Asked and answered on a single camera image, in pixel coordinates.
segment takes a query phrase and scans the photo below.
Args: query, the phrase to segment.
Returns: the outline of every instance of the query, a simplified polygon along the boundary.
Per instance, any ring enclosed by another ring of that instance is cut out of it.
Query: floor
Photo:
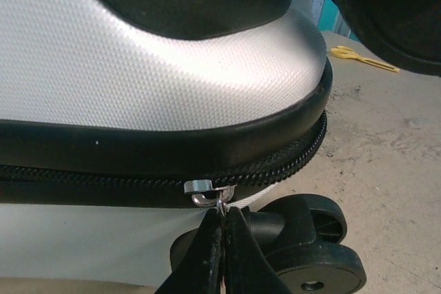
[[[361,44],[325,32],[328,48]],[[441,293],[441,78],[330,56],[329,131],[318,155],[260,199],[337,201],[368,276],[360,294]]]

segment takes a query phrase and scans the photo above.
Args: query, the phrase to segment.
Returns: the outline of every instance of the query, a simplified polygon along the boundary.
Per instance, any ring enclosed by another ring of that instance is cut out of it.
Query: scissors
[[[391,72],[399,72],[400,71],[400,69],[398,69],[397,67],[389,65],[387,63],[361,56],[358,53],[356,53],[356,51],[352,50],[351,48],[347,48],[346,46],[337,46],[336,48],[331,48],[331,54],[338,57],[338,58],[341,58],[341,59],[358,60],[358,61],[366,63],[368,65],[373,65],[375,67],[389,70]]]

